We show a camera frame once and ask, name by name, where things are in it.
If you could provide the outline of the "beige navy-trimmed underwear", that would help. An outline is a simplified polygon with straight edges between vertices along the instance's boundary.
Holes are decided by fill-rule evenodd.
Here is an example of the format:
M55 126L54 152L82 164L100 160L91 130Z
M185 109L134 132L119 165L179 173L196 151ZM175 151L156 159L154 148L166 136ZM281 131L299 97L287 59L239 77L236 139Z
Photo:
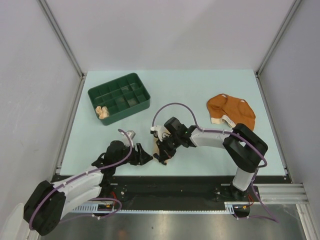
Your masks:
M163 142L157 140L155 142L153 157L158 160L159 163L166 166L168 160L172 158L172 152Z

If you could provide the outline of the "peach boxer underwear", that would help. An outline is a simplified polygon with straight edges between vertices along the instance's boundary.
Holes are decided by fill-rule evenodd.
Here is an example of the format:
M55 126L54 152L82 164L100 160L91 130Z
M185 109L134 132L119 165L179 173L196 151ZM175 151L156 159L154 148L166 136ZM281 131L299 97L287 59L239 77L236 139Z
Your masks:
M100 120L106 119L110 116L110 112L106 106L97 106L95 112Z

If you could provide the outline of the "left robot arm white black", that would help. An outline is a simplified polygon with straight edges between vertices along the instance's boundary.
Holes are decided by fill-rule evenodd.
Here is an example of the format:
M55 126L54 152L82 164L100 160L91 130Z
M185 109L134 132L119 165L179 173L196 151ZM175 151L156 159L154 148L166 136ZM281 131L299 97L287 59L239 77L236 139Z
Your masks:
M31 230L45 236L84 202L107 199L111 193L110 179L118 166L142 166L152 159L140 143L130 146L114 140L85 172L61 181L40 182L24 205L23 219Z

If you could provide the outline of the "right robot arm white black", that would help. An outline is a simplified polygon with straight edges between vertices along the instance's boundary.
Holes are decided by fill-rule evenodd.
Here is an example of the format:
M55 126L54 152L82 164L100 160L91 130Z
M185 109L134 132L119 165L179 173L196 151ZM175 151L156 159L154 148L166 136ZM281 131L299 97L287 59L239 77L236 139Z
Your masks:
M218 129L201 129L197 125L186 127L177 118L172 117L163 126L152 126L150 133L157 139L158 153L153 156L162 164L171 159L180 146L225 149L237 166L229 187L229 194L237 201L242 201L248 196L248 188L269 148L243 123L238 123L229 132Z

